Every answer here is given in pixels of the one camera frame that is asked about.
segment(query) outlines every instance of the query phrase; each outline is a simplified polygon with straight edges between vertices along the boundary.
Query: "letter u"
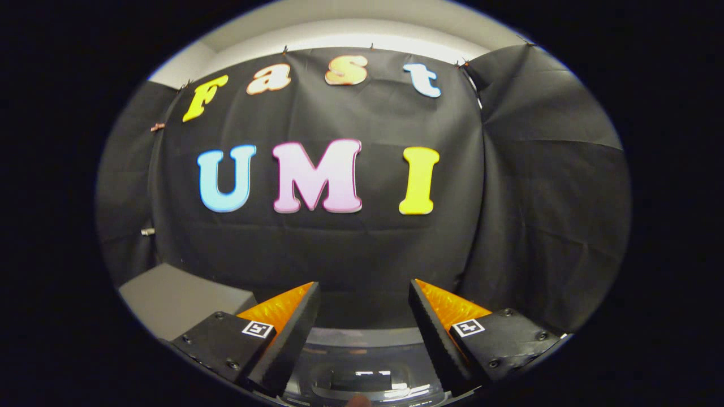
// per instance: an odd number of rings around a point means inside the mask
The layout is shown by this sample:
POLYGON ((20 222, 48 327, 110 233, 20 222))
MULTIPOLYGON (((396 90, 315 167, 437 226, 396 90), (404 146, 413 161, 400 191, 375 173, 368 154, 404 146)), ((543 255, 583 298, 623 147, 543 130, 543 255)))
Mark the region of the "letter u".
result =
POLYGON ((256 146, 247 144, 232 148, 229 152, 235 164, 235 183, 234 190, 231 193, 221 193, 219 191, 219 162, 224 157, 224 153, 219 150, 207 151, 198 156, 199 174, 199 190, 201 191, 201 201, 203 204, 214 212, 231 212, 244 206, 249 198, 249 170, 251 167, 251 157, 256 154, 256 146))

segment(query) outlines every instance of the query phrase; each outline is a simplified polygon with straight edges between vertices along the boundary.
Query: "pink letter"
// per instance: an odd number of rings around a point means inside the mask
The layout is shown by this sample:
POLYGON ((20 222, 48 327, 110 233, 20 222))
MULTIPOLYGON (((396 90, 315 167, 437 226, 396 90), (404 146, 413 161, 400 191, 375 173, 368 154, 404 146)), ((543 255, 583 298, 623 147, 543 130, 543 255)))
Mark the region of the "pink letter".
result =
POLYGON ((307 208, 316 208, 324 185, 329 187, 322 206, 336 214, 349 214, 362 209, 355 187, 355 158, 362 150, 359 140, 334 140, 324 152, 319 166, 314 168, 307 152, 299 143, 284 143, 274 147, 272 155, 279 159, 279 199, 274 210, 293 214, 301 207, 294 196, 294 184, 304 198, 307 208))

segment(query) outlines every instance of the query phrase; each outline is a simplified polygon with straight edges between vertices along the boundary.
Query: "light blue letter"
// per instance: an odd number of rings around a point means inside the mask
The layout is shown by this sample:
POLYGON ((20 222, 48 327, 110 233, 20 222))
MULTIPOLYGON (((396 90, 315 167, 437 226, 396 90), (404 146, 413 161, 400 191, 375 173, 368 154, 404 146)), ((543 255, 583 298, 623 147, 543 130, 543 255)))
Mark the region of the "light blue letter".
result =
POLYGON ((254 154, 256 146, 252 144, 234 147, 229 152, 236 161, 236 185, 231 193, 219 191, 219 162, 224 153, 212 150, 198 156, 196 162, 201 168, 198 184, 201 200, 207 208, 214 212, 231 212, 244 206, 249 198, 249 167, 254 154))
POLYGON ((422 64, 407 64, 403 69, 412 75, 412 86, 425 96, 436 98, 442 94, 440 89, 435 88, 431 83, 431 79, 437 79, 437 74, 427 70, 422 64))

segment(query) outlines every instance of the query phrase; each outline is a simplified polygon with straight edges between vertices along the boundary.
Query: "screw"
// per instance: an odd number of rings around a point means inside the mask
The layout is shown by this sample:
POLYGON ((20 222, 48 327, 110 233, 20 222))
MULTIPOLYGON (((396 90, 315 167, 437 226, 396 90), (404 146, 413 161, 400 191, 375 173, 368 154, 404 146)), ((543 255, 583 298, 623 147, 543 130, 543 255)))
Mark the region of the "screw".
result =
POLYGON ((239 364, 232 359, 227 359, 227 366, 234 370, 239 370, 239 364))

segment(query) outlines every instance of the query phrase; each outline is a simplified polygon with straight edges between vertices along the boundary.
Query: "black fabric backdrop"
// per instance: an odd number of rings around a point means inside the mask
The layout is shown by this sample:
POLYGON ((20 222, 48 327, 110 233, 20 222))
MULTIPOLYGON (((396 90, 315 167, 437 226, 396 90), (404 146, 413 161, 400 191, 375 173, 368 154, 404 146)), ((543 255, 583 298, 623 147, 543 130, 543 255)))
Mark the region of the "black fabric backdrop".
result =
POLYGON ((308 281, 319 281, 322 327, 415 326, 408 284, 420 278, 447 290, 463 272, 480 213, 483 146, 476 95, 454 66, 393 51, 328 48, 294 51, 243 62, 200 78, 183 92, 159 135, 151 161, 156 241, 163 260, 226 285, 252 290, 257 301, 308 281), (352 86, 327 85, 329 61, 362 55, 367 79, 352 86), (291 83, 250 96, 246 87, 261 68, 286 63, 291 83), (420 94, 404 64, 422 63, 437 74, 439 98, 420 94), (182 117, 198 84, 221 75, 203 114, 182 117), (273 209, 279 190, 274 146, 302 143, 317 165, 329 143, 362 142, 355 161, 362 209, 333 214, 303 205, 294 214, 273 209), (231 191, 231 148, 256 145, 251 192, 245 205, 216 213, 201 202, 199 154, 224 152, 219 189, 231 191), (410 146, 440 154, 432 176, 434 210, 402 215, 410 146))
POLYGON ((623 260, 631 182, 615 130, 546 51, 511 46, 470 61, 482 102, 485 189, 460 294, 573 332, 623 260))
POLYGON ((151 227, 151 127, 164 119, 176 95, 165 85, 141 84, 115 122, 98 166, 98 238, 116 287, 157 264, 153 238, 140 233, 151 227))
MULTIPOLYGON (((101 230, 123 230, 123 247, 136 247, 119 251, 113 245, 120 243, 104 242, 118 285, 153 263, 155 241, 162 261, 252 290, 258 301, 319 281, 322 327, 414 326, 407 284, 420 278, 491 309, 516 308, 556 332, 574 332, 615 279, 631 212, 620 142, 575 75, 540 48, 500 49, 460 69, 393 51, 292 51, 228 67, 174 96, 168 88, 145 84, 131 101, 138 107, 124 112, 111 135, 113 140, 125 131, 135 137, 124 145, 109 142, 109 148, 142 149, 138 168, 150 157, 156 228, 152 238, 138 233, 150 215, 138 192, 146 173, 131 179, 127 172, 101 172, 99 180, 118 178, 100 183, 106 192, 99 195, 108 202, 101 212, 111 214, 101 230), (327 85, 329 61, 347 54, 368 59, 367 79, 354 86, 327 85), (291 66, 292 82, 248 95, 253 75, 277 63, 291 66), (417 92, 403 71, 407 63, 436 72, 433 85, 442 95, 417 92), (221 75, 229 75, 229 82, 203 114, 182 122, 195 87, 221 75), (153 99, 153 92, 163 99, 153 99), (150 101, 154 109, 144 107, 150 101), (166 128, 150 134, 148 128, 167 109, 161 120, 166 128), (123 128, 126 120, 135 123, 132 131, 123 128), (355 165, 361 211, 332 214, 321 205, 315 211, 303 205, 294 214, 276 213, 279 170, 273 147, 301 142, 318 164, 338 138, 362 142, 355 165), (153 156, 150 140, 156 141, 153 156), (257 147, 249 199, 230 213, 207 209, 198 192, 198 155, 224 152, 219 189, 229 191, 235 182, 229 150, 249 143, 257 147), (405 196, 403 150, 409 146, 440 153, 428 215, 397 209, 405 196), (124 205, 132 196, 140 199, 135 214, 117 216, 128 210, 124 205)), ((106 156, 123 160, 127 153, 117 151, 106 156)))

